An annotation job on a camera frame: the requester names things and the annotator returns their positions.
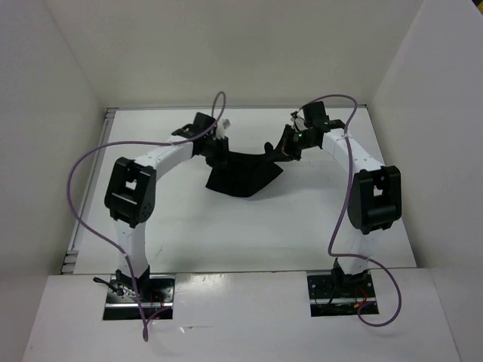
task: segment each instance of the white table surface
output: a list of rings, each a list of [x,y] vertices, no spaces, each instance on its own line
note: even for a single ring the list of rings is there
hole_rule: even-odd
[[[23,362],[459,361],[429,272],[393,272],[403,305],[384,328],[356,316],[311,318],[301,271],[177,275],[174,319],[155,321],[148,343],[140,321],[102,321],[106,287],[92,275],[51,276]],[[366,318],[381,322],[396,293],[383,271],[373,281],[380,315]]]
[[[210,113],[208,109],[200,112]],[[173,130],[191,123],[197,110],[154,109],[117,111],[109,141],[165,141]],[[227,109],[224,118],[230,149],[262,153],[276,145],[293,109]],[[350,109],[328,109],[332,119],[345,121]],[[382,161],[365,108],[350,132]],[[92,202],[83,218],[115,238],[113,222],[103,204],[112,166],[118,157],[136,158],[149,146],[115,146],[103,156]],[[249,199],[231,198],[205,188],[211,169],[194,157],[157,184],[155,211],[146,227],[146,255],[152,272],[256,272],[330,269],[334,260],[327,245],[345,195],[347,175],[320,149],[303,151],[301,162],[283,163],[275,181]],[[355,230],[346,218],[334,250],[347,251]],[[80,230],[76,274],[109,274],[117,269],[117,251]],[[383,233],[374,255],[388,267],[415,267],[402,220]]]

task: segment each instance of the purple cable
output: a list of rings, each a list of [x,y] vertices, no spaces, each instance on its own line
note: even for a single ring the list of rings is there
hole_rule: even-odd
[[[92,149],[91,151],[83,154],[74,163],[74,165],[72,166],[72,169],[69,172],[69,176],[67,178],[67,190],[66,190],[67,191],[67,203],[69,204],[69,208],[70,208],[70,211],[72,212],[72,215],[74,215],[74,217],[77,219],[77,221],[78,221],[79,224],[81,224],[82,226],[84,226],[89,232],[93,233],[97,237],[103,239],[104,241],[107,241],[109,244],[111,244],[113,247],[115,247],[124,256],[124,258],[126,259],[126,263],[128,264],[129,273],[131,274],[131,280],[132,280],[133,287],[134,287],[134,295],[136,296],[137,307],[139,308],[141,320],[143,321],[143,339],[144,339],[144,342],[148,342],[148,339],[149,339],[149,334],[148,334],[148,324],[149,324],[149,322],[152,321],[152,319],[154,319],[158,314],[160,314],[162,311],[164,311],[165,309],[167,309],[169,307],[161,308],[155,314],[151,315],[149,318],[146,319],[146,316],[145,316],[144,310],[143,310],[143,306],[141,304],[140,293],[139,293],[139,290],[137,288],[136,277],[134,276],[134,270],[133,270],[133,266],[131,264],[131,259],[129,258],[129,255],[126,254],[125,250],[122,247],[120,247],[119,245],[117,245],[117,243],[115,243],[114,241],[112,241],[111,239],[109,239],[107,236],[104,236],[101,233],[99,233],[98,231],[94,230],[93,228],[91,228],[88,224],[86,224],[81,219],[81,217],[77,213],[77,211],[76,211],[76,209],[74,207],[74,204],[72,202],[71,188],[70,188],[71,187],[71,183],[72,183],[72,177],[74,175],[75,170],[80,165],[80,163],[83,162],[83,160],[85,160],[89,155],[92,155],[93,153],[99,151],[100,149],[105,149],[106,147],[119,146],[119,145],[176,146],[176,145],[182,145],[184,143],[192,142],[192,141],[197,140],[198,138],[203,137],[205,134],[211,132],[214,129],[214,127],[216,126],[217,122],[221,119],[221,116],[223,114],[223,111],[225,110],[225,106],[226,106],[226,94],[225,94],[225,92],[223,92],[221,90],[220,92],[218,92],[217,96],[214,98],[213,106],[211,107],[211,117],[214,117],[214,109],[216,107],[218,98],[220,98],[220,96],[223,96],[223,105],[221,106],[220,114],[218,115],[216,121],[213,122],[213,124],[208,129],[204,130],[199,135],[197,135],[195,137],[192,137],[192,138],[189,138],[187,140],[176,141],[176,142],[172,142],[172,143],[166,143],[166,142],[148,142],[148,141],[119,141],[119,142],[105,143],[105,144],[103,144],[101,146],[98,146],[95,149]]]
[[[357,111],[357,105],[358,105],[357,101],[353,97],[347,96],[345,94],[328,94],[327,96],[315,98],[314,100],[311,100],[310,102],[304,104],[302,107],[299,108],[299,111],[304,106],[306,106],[307,104],[318,102],[319,100],[324,100],[326,98],[332,98],[332,97],[347,98],[348,100],[351,100],[351,101],[354,102],[354,109],[352,110],[352,113],[350,114],[349,118],[347,119],[346,126],[344,127],[344,133],[345,133],[345,135],[347,135],[347,130],[349,129],[349,124],[350,124],[351,120],[354,118],[354,114]],[[352,147],[350,145],[349,138],[345,137],[345,139],[346,139],[346,144],[347,144],[347,151],[349,153],[349,181],[347,182],[346,198],[344,198],[344,203],[343,203],[343,206],[342,206],[342,210],[340,211],[339,219],[337,220],[334,231],[332,232],[331,241],[329,242],[327,252],[328,252],[329,256],[333,256],[335,258],[359,258],[359,259],[367,260],[369,262],[372,262],[373,264],[376,264],[377,266],[379,266],[382,270],[384,270],[388,274],[388,276],[391,278],[391,281],[394,283],[394,287],[396,289],[396,292],[398,293],[398,308],[396,309],[394,315],[389,320],[387,320],[383,323],[376,324],[376,323],[367,322],[361,316],[361,310],[363,308],[367,307],[370,304],[374,304],[374,302],[364,303],[363,305],[361,305],[360,307],[357,308],[357,315],[358,315],[359,319],[362,321],[362,323],[367,324],[368,326],[371,326],[371,327],[384,327],[384,326],[387,326],[388,324],[391,324],[398,317],[399,313],[401,312],[401,307],[402,307],[401,290],[399,289],[398,282],[394,279],[394,276],[392,275],[392,273],[389,271],[389,269],[387,267],[382,265],[377,260],[367,258],[366,256],[363,256],[361,254],[333,253],[332,252],[332,247],[334,246],[335,238],[337,236],[337,233],[339,232],[340,225],[342,224],[342,220],[344,218],[344,215],[346,214],[347,206],[349,205],[349,197],[350,197],[350,191],[351,191],[351,188],[352,188],[352,178],[353,178],[353,173],[354,173],[354,170],[353,170],[354,165],[353,165],[353,159],[352,159]]]

